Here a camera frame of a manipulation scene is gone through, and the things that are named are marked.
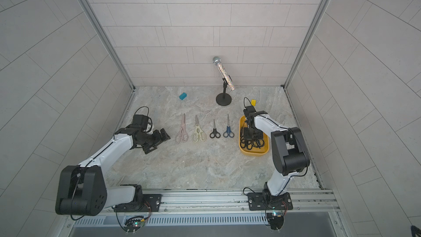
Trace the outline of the large black scissors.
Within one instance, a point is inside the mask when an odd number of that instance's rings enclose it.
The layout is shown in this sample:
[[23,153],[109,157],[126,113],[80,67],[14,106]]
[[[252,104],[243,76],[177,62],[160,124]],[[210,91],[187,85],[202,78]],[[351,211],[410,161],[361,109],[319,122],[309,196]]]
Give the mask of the large black scissors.
[[240,130],[240,147],[247,150],[253,148],[253,139],[247,127],[242,127]]

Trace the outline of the yellow storage tray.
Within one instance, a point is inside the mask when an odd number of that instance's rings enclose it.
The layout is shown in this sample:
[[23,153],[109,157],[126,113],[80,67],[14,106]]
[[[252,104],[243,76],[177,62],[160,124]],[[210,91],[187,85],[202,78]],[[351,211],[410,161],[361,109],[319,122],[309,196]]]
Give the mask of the yellow storage tray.
[[267,135],[263,135],[263,146],[261,147],[250,147],[250,149],[248,149],[245,146],[244,143],[244,139],[243,139],[243,128],[247,127],[246,124],[246,118],[244,116],[242,116],[239,120],[239,147],[240,150],[243,154],[247,155],[247,156],[263,156],[266,153],[269,152],[270,146],[269,146],[269,137]]

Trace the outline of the blue handled scissors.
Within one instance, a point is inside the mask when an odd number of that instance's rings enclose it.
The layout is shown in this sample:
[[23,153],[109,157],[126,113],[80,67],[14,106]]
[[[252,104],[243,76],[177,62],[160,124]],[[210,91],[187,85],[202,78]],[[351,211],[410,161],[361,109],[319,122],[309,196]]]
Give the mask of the blue handled scissors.
[[233,138],[235,136],[235,134],[233,133],[233,131],[231,130],[231,126],[230,126],[230,117],[229,115],[227,115],[227,129],[226,131],[223,133],[223,137],[224,138]]

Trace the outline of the pink scissors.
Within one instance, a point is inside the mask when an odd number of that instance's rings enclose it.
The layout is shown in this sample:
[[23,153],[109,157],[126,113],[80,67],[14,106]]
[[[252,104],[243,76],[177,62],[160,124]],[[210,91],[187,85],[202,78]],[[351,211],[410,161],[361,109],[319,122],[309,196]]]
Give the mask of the pink scissors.
[[186,122],[185,122],[185,120],[186,120],[186,115],[183,114],[183,117],[182,117],[182,120],[181,120],[181,125],[180,125],[180,130],[177,133],[176,138],[175,138],[175,142],[177,144],[179,144],[181,142],[183,142],[183,143],[184,142],[187,142],[188,139],[189,139],[189,135],[188,135],[188,133],[186,131]]

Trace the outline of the small black scissors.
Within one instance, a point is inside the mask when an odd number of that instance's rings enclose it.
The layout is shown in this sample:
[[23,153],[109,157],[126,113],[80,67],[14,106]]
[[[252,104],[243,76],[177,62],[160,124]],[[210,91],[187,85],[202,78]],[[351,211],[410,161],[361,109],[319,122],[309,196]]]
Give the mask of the small black scissors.
[[221,134],[217,131],[216,121],[213,120],[213,131],[209,134],[211,139],[213,138],[220,138]]

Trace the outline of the cream kitchen scissors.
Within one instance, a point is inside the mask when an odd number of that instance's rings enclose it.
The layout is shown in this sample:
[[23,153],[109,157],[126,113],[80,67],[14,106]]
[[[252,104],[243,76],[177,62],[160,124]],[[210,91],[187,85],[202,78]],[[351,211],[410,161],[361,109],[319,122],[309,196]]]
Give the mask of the cream kitchen scissors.
[[195,130],[192,134],[192,141],[193,142],[204,142],[206,140],[206,134],[200,126],[198,116],[195,116]]

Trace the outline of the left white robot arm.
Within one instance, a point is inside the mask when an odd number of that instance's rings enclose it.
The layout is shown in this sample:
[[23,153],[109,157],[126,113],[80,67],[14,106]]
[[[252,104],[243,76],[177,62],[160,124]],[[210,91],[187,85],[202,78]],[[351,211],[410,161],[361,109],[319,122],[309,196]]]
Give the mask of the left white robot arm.
[[115,212],[158,212],[160,194],[144,195],[141,185],[107,187],[105,175],[127,151],[142,149],[150,153],[170,140],[164,129],[145,133],[140,128],[119,129],[101,149],[60,174],[55,211],[58,215],[96,216],[104,208]]

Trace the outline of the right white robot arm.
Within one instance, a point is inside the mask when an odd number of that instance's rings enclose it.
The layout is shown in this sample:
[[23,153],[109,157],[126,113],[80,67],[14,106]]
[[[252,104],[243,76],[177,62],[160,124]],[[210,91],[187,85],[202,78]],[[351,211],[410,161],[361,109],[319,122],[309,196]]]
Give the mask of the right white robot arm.
[[307,171],[310,156],[301,130],[280,125],[265,111],[256,111],[253,106],[243,110],[247,123],[247,138],[264,133],[270,138],[275,166],[272,177],[265,183],[263,196],[266,203],[278,200],[292,177],[300,177]]

